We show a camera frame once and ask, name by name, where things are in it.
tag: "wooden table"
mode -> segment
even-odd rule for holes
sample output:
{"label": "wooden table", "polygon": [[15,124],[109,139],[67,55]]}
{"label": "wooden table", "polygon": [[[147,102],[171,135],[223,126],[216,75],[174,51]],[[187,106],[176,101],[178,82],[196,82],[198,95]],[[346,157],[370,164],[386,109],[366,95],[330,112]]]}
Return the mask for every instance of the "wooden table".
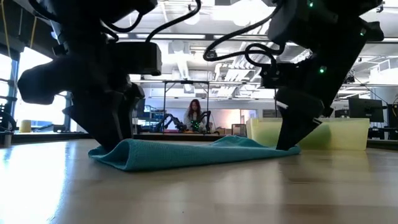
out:
{"label": "wooden table", "polygon": [[89,159],[96,146],[78,140],[0,149],[0,223],[398,222],[394,151],[304,151],[132,174]]}

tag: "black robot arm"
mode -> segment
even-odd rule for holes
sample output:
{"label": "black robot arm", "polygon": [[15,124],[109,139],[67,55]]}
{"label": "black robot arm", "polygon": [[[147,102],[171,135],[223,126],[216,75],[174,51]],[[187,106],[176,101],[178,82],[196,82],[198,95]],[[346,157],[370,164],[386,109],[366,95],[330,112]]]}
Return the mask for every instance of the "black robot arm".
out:
{"label": "black robot arm", "polygon": [[[165,125],[163,125],[167,118],[170,118],[170,120]],[[159,123],[156,124],[154,132],[159,133],[162,130],[162,126],[164,127],[164,129],[167,129],[171,122],[173,122],[175,127],[180,132],[184,132],[187,130],[187,125],[183,124],[178,118],[174,117],[172,114],[165,114],[162,120],[160,120]]]}
{"label": "black robot arm", "polygon": [[198,121],[199,123],[201,123],[203,119],[206,118],[205,128],[207,133],[210,133],[210,122],[209,122],[210,116],[211,116],[211,111],[205,111],[200,115],[200,120]]}
{"label": "black robot arm", "polygon": [[[276,7],[267,18],[227,34],[214,41],[203,58],[214,62],[244,55],[246,60],[261,67],[261,85],[277,88],[275,99],[283,117],[277,148],[288,150],[311,133],[330,116],[331,104],[367,41],[381,41],[384,34],[378,22],[366,22],[360,15],[382,3],[382,0],[269,0]],[[209,58],[207,53],[218,44],[272,19],[268,38],[279,49],[260,43],[249,44],[245,51]],[[277,63],[287,42],[310,49],[310,58],[298,63]],[[251,54],[263,54],[271,64],[255,62]]]}
{"label": "black robot arm", "polygon": [[[129,74],[161,75],[160,49],[150,40],[198,13],[196,1],[195,10],[153,30],[145,42],[117,42],[115,32],[132,31],[157,0],[29,0],[36,14],[51,22],[59,45],[53,48],[58,58],[23,72],[18,81],[22,99],[49,105],[57,93],[70,91],[73,105],[63,112],[112,150],[132,138],[131,112],[144,97]],[[131,27],[114,25],[133,11],[139,16]]]}

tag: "ceiling light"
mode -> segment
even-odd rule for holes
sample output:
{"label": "ceiling light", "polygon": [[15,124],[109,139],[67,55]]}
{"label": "ceiling light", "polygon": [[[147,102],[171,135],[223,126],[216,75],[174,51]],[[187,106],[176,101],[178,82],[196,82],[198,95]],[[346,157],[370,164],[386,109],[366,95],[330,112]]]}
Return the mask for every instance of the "ceiling light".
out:
{"label": "ceiling light", "polygon": [[232,21],[237,26],[242,27],[248,25],[253,19],[253,14],[255,14],[255,12],[253,12],[252,2],[249,1],[238,1],[230,7],[231,10],[226,12],[229,14],[230,18],[232,18]]}
{"label": "ceiling light", "polygon": [[218,82],[218,81],[213,81],[209,82],[209,84],[230,84],[230,85],[238,85],[238,84],[245,84],[244,82]]}
{"label": "ceiling light", "polygon": [[207,47],[205,47],[205,46],[189,46],[189,49],[190,49],[190,50],[194,50],[194,51],[197,51],[197,50],[205,51],[206,48],[207,48]]}
{"label": "ceiling light", "polygon": [[[214,35],[214,38],[220,39],[223,36],[224,35]],[[246,40],[246,41],[264,41],[264,42],[270,41],[266,35],[237,35],[228,40]]]}
{"label": "ceiling light", "polygon": [[134,80],[134,83],[163,83],[162,80]]}
{"label": "ceiling light", "polygon": [[129,38],[129,34],[118,34],[120,38]]}
{"label": "ceiling light", "polygon": [[[146,39],[149,34],[136,34],[138,39]],[[185,40],[203,40],[206,35],[203,34],[156,34],[153,39],[185,39]]]}
{"label": "ceiling light", "polygon": [[298,47],[299,45],[293,43],[293,42],[288,42],[286,43],[286,46],[293,46],[293,47]]}
{"label": "ceiling light", "polygon": [[136,74],[130,74],[130,81],[141,81],[141,76],[140,75],[136,75]]}
{"label": "ceiling light", "polygon": [[343,87],[398,87],[398,85],[391,85],[391,84],[342,84]]}
{"label": "ceiling light", "polygon": [[395,37],[387,37],[384,38],[384,40],[382,42],[388,42],[388,43],[398,43],[398,38]]}
{"label": "ceiling light", "polygon": [[[184,14],[188,14],[189,12],[191,12],[191,5],[188,5],[188,10],[186,10],[186,12]],[[196,13],[194,16],[192,16],[191,18],[185,19],[184,23],[188,24],[188,25],[195,25],[199,22],[200,20],[200,15],[199,12]]]}
{"label": "ceiling light", "polygon": [[207,99],[207,98],[204,98],[204,97],[178,97],[178,99],[183,99],[183,100],[193,100],[193,99]]}

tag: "window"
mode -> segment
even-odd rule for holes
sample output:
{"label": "window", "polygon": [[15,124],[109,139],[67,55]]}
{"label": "window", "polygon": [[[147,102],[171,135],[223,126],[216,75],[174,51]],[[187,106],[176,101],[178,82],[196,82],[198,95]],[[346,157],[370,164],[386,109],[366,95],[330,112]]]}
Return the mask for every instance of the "window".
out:
{"label": "window", "polygon": [[[21,53],[18,77],[27,69],[51,61],[51,58],[26,47],[24,52]],[[20,125],[23,119],[31,120],[32,127],[40,127],[47,124],[64,124],[65,115],[62,113],[62,110],[67,103],[64,96],[55,96],[54,102],[51,105],[25,103],[22,101],[19,93],[17,94],[17,98],[14,117],[17,121],[17,126]]]}
{"label": "window", "polygon": [[[0,78],[9,80],[11,78],[12,68],[11,58],[0,54]],[[0,96],[8,96],[9,85],[7,82],[0,81]],[[0,104],[7,103],[7,100],[0,99]]]}
{"label": "window", "polygon": [[11,63],[11,58],[0,54],[0,78],[5,80],[9,80],[11,78]]}

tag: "computer monitor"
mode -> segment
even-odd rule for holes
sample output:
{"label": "computer monitor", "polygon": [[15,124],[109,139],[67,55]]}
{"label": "computer monitor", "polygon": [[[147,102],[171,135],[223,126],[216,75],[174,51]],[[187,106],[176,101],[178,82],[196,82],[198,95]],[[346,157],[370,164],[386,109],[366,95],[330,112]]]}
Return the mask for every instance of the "computer monitor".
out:
{"label": "computer monitor", "polygon": [[348,118],[349,110],[335,110],[335,118]]}
{"label": "computer monitor", "polygon": [[349,98],[348,104],[350,118],[369,118],[370,122],[384,122],[381,100]]}

